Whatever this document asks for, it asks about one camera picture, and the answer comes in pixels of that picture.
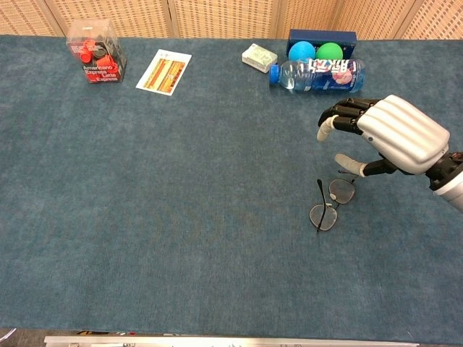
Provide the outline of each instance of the white robotic hand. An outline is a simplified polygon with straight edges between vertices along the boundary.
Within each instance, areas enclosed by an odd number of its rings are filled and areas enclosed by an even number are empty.
[[[380,100],[345,99],[323,112],[317,139],[333,129],[353,132],[369,142],[383,159],[360,163],[338,154],[336,162],[361,177],[426,174],[435,194],[463,212],[463,153],[449,153],[449,132],[412,104],[395,95]]]

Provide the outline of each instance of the wooden wall panel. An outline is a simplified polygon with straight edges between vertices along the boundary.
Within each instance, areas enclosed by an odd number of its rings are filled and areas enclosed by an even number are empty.
[[[62,35],[51,16],[37,0],[0,0],[0,34]]]
[[[289,29],[330,30],[338,0],[280,0],[277,36],[288,38]]]
[[[463,39],[463,0],[424,0],[399,38]]]
[[[277,0],[169,0],[181,38],[274,38]]]
[[[360,40],[392,39],[413,0],[345,0],[335,29],[355,31]]]
[[[172,36],[167,0],[46,0],[66,33],[73,20],[111,19],[119,37]]]

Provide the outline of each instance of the small white package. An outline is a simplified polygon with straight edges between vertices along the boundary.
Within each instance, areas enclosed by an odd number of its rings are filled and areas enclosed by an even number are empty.
[[[267,73],[272,64],[276,63],[278,56],[269,50],[253,43],[242,54],[242,61],[257,70]]]

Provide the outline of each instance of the green ball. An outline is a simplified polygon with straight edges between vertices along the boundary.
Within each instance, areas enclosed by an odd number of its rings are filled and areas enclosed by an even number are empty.
[[[334,42],[328,42],[321,45],[315,53],[316,59],[339,60],[342,59],[343,53],[340,45]]]

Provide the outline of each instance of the card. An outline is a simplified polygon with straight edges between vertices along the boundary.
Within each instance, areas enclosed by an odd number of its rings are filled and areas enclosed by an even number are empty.
[[[148,92],[172,95],[190,59],[190,54],[159,49],[142,78],[138,81],[137,88]]]

